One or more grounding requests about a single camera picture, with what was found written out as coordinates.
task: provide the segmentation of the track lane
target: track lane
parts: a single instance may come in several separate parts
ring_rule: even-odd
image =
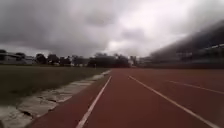
[[[132,71],[135,78],[164,94],[205,119],[224,127],[224,95],[163,81],[170,76],[155,77],[153,72]]]
[[[113,71],[113,79],[84,128],[209,128],[128,78],[124,71]]]

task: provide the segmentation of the white lane line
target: white lane line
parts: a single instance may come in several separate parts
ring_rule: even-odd
[[[187,84],[187,83],[180,83],[180,82],[176,82],[176,81],[169,81],[169,80],[165,80],[165,81],[170,82],[170,83],[174,83],[174,84],[178,84],[178,85],[182,85],[182,86],[188,86],[188,87],[202,89],[202,90],[206,90],[206,91],[210,91],[210,92],[214,92],[214,93],[224,95],[224,92],[221,92],[221,91],[216,91],[216,90],[207,89],[207,88],[203,88],[203,87],[199,87],[199,86],[195,86],[195,85],[191,85],[191,84]]]
[[[167,96],[163,95],[162,93],[154,90],[153,88],[147,86],[146,84],[140,82],[139,80],[135,79],[132,76],[129,76],[131,79],[133,79],[134,81],[136,81],[137,83],[141,84],[143,87],[145,87],[146,89],[156,93],[157,95],[161,96],[162,98],[166,99],[167,101],[169,101],[170,103],[172,103],[173,105],[177,106],[178,108],[184,110],[185,112],[187,112],[188,114],[194,116],[195,118],[199,119],[200,121],[202,121],[203,123],[207,124],[208,126],[210,126],[211,128],[221,128],[219,126],[217,126],[216,124],[213,124],[212,122],[204,119],[203,117],[201,117],[200,115],[197,115],[196,113],[192,112],[191,110],[185,108],[184,106],[178,104],[176,101],[173,101],[172,99],[168,98]]]
[[[84,127],[87,119],[89,118],[91,112],[93,111],[93,109],[94,109],[97,101],[100,99],[100,96],[103,94],[105,88],[109,84],[111,78],[112,78],[112,76],[110,76],[110,78],[107,80],[107,82],[104,85],[104,87],[100,90],[99,94],[97,95],[97,97],[95,98],[95,100],[93,101],[93,103],[91,104],[91,106],[89,107],[89,109],[87,110],[87,112],[84,114],[84,116],[82,117],[82,119],[79,121],[79,124],[76,126],[76,128],[83,128]]]

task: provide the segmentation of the grandstand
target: grandstand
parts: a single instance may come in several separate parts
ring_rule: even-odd
[[[151,54],[152,63],[222,63],[224,21]]]

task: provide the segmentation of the gray cloud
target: gray cloud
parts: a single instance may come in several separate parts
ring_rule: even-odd
[[[197,0],[189,10],[188,19],[179,24],[178,32],[195,33],[224,20],[223,0]]]
[[[160,21],[166,27],[155,27],[155,31],[164,31],[172,38],[194,33],[224,19],[222,1],[194,1],[184,21],[171,24]],[[130,43],[120,45],[121,52],[140,54],[143,49],[150,52],[156,45],[162,45],[158,42],[169,42],[166,40],[169,38],[163,34],[164,40],[152,39],[144,28],[126,29],[118,25],[119,18],[135,10],[139,3],[138,0],[0,0],[0,46],[89,56],[107,49],[111,41],[125,40]]]
[[[0,0],[0,44],[90,55],[107,46],[110,26],[125,4],[115,0]]]

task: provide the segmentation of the red running track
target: red running track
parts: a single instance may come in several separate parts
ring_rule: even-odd
[[[114,69],[110,76],[106,86],[109,76],[35,120],[30,127],[224,127],[223,70]]]

